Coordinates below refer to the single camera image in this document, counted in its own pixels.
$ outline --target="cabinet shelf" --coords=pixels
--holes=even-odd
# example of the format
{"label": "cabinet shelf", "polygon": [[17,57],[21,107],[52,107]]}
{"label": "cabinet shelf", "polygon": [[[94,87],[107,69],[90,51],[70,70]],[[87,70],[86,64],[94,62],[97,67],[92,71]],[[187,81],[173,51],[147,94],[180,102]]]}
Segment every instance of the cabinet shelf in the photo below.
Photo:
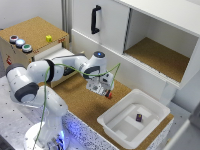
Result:
{"label": "cabinet shelf", "polygon": [[181,82],[190,60],[147,37],[124,52],[177,82]]}

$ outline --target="open cabinet compartment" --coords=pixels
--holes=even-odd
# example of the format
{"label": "open cabinet compartment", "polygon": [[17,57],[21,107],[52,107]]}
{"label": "open cabinet compartment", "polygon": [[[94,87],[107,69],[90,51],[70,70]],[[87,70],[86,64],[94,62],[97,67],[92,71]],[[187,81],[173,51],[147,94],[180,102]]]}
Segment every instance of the open cabinet compartment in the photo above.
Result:
{"label": "open cabinet compartment", "polygon": [[198,43],[197,36],[131,9],[124,55],[156,70],[179,88],[199,70],[191,62],[195,61],[194,51],[199,51]]}

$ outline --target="gray floor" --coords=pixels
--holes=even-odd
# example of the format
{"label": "gray floor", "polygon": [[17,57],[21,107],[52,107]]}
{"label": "gray floor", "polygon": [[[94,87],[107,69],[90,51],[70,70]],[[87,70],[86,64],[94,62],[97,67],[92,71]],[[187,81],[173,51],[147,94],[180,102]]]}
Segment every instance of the gray floor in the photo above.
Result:
{"label": "gray floor", "polygon": [[3,76],[5,76],[5,69],[4,69],[4,65],[3,65],[2,56],[0,53],[0,78]]}

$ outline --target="yellow object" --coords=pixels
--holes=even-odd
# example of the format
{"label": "yellow object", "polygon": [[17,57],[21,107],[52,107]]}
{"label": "yellow object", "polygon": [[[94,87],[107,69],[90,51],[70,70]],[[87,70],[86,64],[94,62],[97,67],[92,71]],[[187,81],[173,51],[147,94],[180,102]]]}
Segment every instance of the yellow object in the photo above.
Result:
{"label": "yellow object", "polygon": [[52,42],[52,37],[51,37],[51,35],[47,35],[47,36],[46,36],[46,41],[47,41],[47,42]]}

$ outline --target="drawer handle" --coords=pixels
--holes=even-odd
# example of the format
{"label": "drawer handle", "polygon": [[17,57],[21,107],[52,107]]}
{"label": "drawer handle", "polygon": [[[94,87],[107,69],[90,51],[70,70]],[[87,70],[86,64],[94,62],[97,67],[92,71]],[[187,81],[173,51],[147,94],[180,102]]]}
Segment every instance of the drawer handle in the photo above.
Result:
{"label": "drawer handle", "polygon": [[92,24],[91,24],[92,34],[96,34],[100,31],[98,28],[96,28],[96,12],[98,10],[101,10],[101,7],[98,5],[96,5],[96,8],[92,10]]}

